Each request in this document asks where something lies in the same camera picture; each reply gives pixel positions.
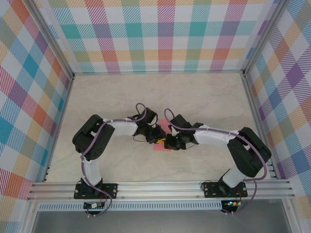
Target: black mounting bracket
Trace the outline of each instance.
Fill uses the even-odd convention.
[[[117,183],[103,183],[101,180],[96,188],[108,193],[112,199],[117,198],[118,193],[118,184]],[[73,195],[74,199],[106,199],[106,195],[95,190],[91,186],[89,186],[83,179],[81,179],[81,183],[76,184],[76,188]]]
[[[246,198],[248,196],[245,182],[240,182],[225,194],[219,189],[218,182],[204,182],[201,187],[205,198]]]

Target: marble surface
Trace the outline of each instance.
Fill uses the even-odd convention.
[[[255,129],[238,73],[77,76],[48,181],[75,182],[81,178],[81,160],[71,140],[92,114],[125,118],[136,114],[137,102],[157,112],[159,118],[164,118],[163,110],[169,107],[191,124]],[[197,145],[189,150],[157,151],[153,145],[128,136],[112,138],[100,163],[103,179],[119,182],[218,180],[234,165],[227,148]]]

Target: plaid backdrop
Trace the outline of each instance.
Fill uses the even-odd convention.
[[[36,3],[72,68],[94,73],[240,70],[272,0]]]
[[[69,78],[22,0],[0,1],[0,232],[14,233],[47,165]]]
[[[311,0],[292,0],[250,82],[274,160],[311,229]]]
[[[249,58],[253,54],[254,49],[256,48],[258,42],[261,39],[262,33],[266,29],[267,23],[269,22],[271,16],[273,15],[274,10],[276,9],[276,5],[277,5],[278,2],[279,2],[279,0],[273,0],[273,3],[272,3],[272,5],[271,5],[271,7],[269,9],[269,12],[267,13],[267,15],[266,15],[266,17],[265,17],[265,19],[264,19],[264,21],[263,21],[259,31],[258,31],[256,37],[255,37],[255,40],[252,43],[252,46],[251,46],[251,48],[250,48],[250,50],[249,50],[249,52],[248,52],[248,54],[246,56],[246,59],[244,60],[244,63],[242,65],[241,69],[245,69],[245,67],[246,67],[246,65],[247,65],[247,63],[249,61]]]

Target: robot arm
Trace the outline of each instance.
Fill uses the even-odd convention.
[[[146,116],[143,120],[139,122],[127,122],[127,120],[133,120],[141,118],[144,115],[138,114],[129,118],[126,121],[112,121],[104,125],[102,130],[89,152],[85,155],[85,160],[83,162],[83,169],[89,182],[96,186],[102,183],[102,177],[100,175],[100,162],[99,157],[105,150],[111,137],[128,135],[135,136],[142,134],[146,137],[148,143],[157,143],[166,137],[165,132],[161,129],[159,125],[156,124],[157,114],[146,108]],[[100,126],[109,121],[108,119],[101,118],[98,115],[92,115],[89,120],[83,125],[83,127],[76,133],[73,137],[73,144],[75,145],[76,151],[83,153],[92,140],[94,139],[95,133],[97,133]]]
[[[195,123],[191,125],[181,115],[177,115],[171,120],[171,123],[180,128],[208,129],[207,125]],[[240,182],[246,177],[255,177],[262,169],[263,165],[255,151],[247,148],[247,144],[236,135],[244,137],[260,153],[266,163],[271,158],[271,152],[258,136],[247,127],[240,131],[228,131],[228,134],[222,133],[222,130],[193,130],[183,131],[171,127],[172,134],[168,134],[164,142],[166,149],[185,150],[187,143],[209,144],[220,147],[228,147],[235,166],[227,171],[218,181],[218,188],[224,194],[231,193]]]

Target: red wire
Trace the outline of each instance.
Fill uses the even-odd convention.
[[[104,192],[106,192],[106,190],[104,190]],[[107,201],[107,195],[105,195],[106,196],[106,200],[105,200],[105,202],[104,202],[104,205],[106,204],[106,201]],[[102,205],[102,204],[101,204]]]
[[[240,190],[237,190],[237,192],[238,192],[239,195],[240,195],[240,202],[241,202],[241,200],[242,200],[242,194],[241,194]]]

